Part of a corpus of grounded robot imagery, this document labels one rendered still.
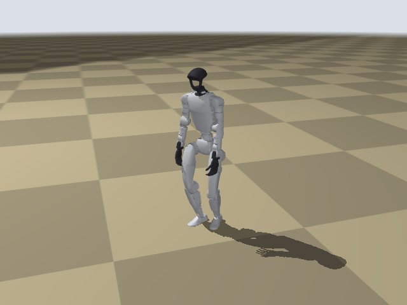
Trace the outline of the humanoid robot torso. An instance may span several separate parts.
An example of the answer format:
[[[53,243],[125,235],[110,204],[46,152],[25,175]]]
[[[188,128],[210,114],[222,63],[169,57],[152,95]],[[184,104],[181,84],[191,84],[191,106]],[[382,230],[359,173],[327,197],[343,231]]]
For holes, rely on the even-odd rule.
[[[196,96],[195,92],[188,95],[188,105],[191,117],[196,129],[201,133],[201,137],[197,139],[197,151],[204,155],[210,155],[213,146],[212,125],[216,123],[214,118],[214,108],[210,104],[210,96],[215,95],[211,91],[202,96]],[[216,95],[215,95],[216,96]]]

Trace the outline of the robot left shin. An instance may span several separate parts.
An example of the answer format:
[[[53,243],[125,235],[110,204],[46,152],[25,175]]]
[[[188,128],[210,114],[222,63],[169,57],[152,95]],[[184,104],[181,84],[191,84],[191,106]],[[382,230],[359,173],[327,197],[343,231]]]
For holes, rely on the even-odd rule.
[[[210,209],[213,211],[213,214],[215,217],[218,216],[218,218],[220,218],[220,205],[221,205],[221,197],[219,195],[220,191],[217,191],[217,195],[214,199],[210,199],[209,200],[209,205],[210,205]]]

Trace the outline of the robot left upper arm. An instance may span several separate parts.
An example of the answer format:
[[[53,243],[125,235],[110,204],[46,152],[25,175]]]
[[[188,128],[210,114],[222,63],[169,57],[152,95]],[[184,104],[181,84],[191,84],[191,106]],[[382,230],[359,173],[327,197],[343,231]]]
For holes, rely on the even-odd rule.
[[[223,107],[224,107],[224,100],[218,96],[210,96],[210,104],[214,108],[214,118],[216,123],[212,125],[212,131],[216,132],[217,125],[223,126]]]

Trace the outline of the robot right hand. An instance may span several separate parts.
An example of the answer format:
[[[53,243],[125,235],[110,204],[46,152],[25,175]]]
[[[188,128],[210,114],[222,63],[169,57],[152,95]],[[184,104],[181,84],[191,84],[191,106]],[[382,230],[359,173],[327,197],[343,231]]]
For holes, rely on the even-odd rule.
[[[175,160],[177,165],[182,166],[182,149],[184,149],[184,147],[181,147],[181,142],[177,142],[177,151],[176,151],[176,155],[175,155]]]

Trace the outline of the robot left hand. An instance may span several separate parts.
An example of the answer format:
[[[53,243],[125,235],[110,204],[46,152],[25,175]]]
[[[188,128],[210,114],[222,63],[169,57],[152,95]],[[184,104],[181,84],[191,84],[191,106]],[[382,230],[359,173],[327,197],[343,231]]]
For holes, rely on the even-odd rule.
[[[212,152],[212,159],[213,160],[211,162],[211,165],[205,170],[205,171],[207,171],[210,168],[210,172],[208,174],[206,174],[208,176],[216,174],[217,170],[218,170],[218,166],[219,166],[218,160],[220,159],[220,157],[218,157],[218,158],[216,157],[216,151]]]

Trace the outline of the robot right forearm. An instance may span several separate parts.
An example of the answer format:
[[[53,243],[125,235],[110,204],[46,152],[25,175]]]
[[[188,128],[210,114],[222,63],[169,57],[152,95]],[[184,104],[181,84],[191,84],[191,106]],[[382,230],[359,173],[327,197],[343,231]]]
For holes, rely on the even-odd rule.
[[[184,147],[185,145],[185,139],[186,139],[186,132],[188,130],[188,127],[185,125],[181,125],[181,119],[180,119],[180,124],[179,124],[179,135],[178,135],[178,140],[177,142],[181,142],[181,147]],[[176,142],[176,144],[177,144]]]

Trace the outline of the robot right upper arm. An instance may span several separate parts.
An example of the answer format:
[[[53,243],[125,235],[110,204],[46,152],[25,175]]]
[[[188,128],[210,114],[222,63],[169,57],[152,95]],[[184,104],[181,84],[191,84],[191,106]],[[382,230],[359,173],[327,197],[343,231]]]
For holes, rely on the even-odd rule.
[[[184,94],[181,97],[181,102],[182,102],[182,118],[181,118],[181,125],[186,125],[188,126],[191,123],[190,119],[190,109],[188,105],[188,95],[190,93]]]

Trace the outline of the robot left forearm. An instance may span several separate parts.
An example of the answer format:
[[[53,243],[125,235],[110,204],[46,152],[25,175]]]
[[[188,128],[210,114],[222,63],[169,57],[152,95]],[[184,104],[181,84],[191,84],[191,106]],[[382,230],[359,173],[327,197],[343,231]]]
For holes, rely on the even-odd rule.
[[[221,144],[223,139],[224,131],[222,125],[217,125],[216,133],[214,134],[214,142],[213,142],[213,151],[216,151],[216,157],[220,157],[221,155]]]

